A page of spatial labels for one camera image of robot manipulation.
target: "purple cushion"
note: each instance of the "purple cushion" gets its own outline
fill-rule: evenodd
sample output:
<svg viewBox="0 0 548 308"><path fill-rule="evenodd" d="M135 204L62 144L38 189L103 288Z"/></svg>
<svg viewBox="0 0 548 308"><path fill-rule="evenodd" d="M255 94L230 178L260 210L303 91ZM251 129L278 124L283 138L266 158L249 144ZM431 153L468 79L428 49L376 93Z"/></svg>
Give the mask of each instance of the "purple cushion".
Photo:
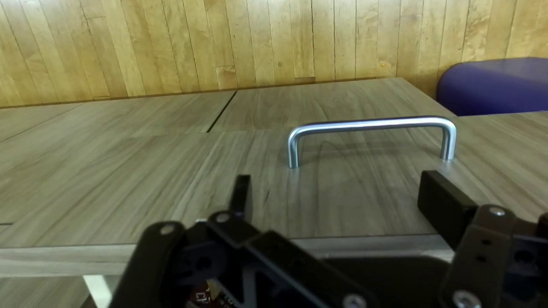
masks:
<svg viewBox="0 0 548 308"><path fill-rule="evenodd" d="M437 101L458 116L548 110L548 59L457 64L440 79Z"/></svg>

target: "wooden table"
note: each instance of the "wooden table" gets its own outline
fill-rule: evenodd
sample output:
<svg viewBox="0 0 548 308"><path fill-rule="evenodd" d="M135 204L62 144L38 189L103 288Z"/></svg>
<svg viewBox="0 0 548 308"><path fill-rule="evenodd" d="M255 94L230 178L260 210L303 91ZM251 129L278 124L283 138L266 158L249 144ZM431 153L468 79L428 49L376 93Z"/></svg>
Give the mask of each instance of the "wooden table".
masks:
<svg viewBox="0 0 548 308"><path fill-rule="evenodd" d="M226 105L232 94L217 95ZM435 106L416 114L450 115L430 99L410 101ZM94 109L87 104L96 103L74 111ZM97 116L95 125L85 116L93 112L71 112L0 142L0 213L13 223L0 234L0 276L119 275L146 226L170 219L190 226L225 209L237 174L252 176L252 223L291 238L324 238L295 239L318 255L337 246L450 258L416 208L422 170L439 170L478 203L501 204L524 219L548 209L544 112L453 117L459 137L450 162L438 157L435 128L307 136L299 169L287 167L294 120L287 128L220 132L217 125L237 123L223 113L212 132L196 134L175 121L146 124L171 123L162 118L171 113L130 110L106 121ZM203 132L211 123L196 127ZM377 237L385 235L395 237Z"/></svg>

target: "silver u-shaped handle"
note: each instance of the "silver u-shaped handle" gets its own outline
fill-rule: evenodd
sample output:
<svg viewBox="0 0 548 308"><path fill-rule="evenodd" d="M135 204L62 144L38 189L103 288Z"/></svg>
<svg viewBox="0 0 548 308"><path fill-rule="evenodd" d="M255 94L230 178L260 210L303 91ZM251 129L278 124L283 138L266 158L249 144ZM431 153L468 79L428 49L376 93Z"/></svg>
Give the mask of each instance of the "silver u-shaped handle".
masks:
<svg viewBox="0 0 548 308"><path fill-rule="evenodd" d="M443 129L441 159L450 161L455 157L456 145L456 126L451 120L444 117L422 116L405 118L386 118L371 119L359 121L337 121L337 122L318 122L309 123L296 127L289 134L287 139L287 151L289 156L289 167L291 169L299 167L299 139L302 136L337 133L337 132L355 132L358 130L376 130L392 128L411 128L411 127L440 127Z"/></svg>

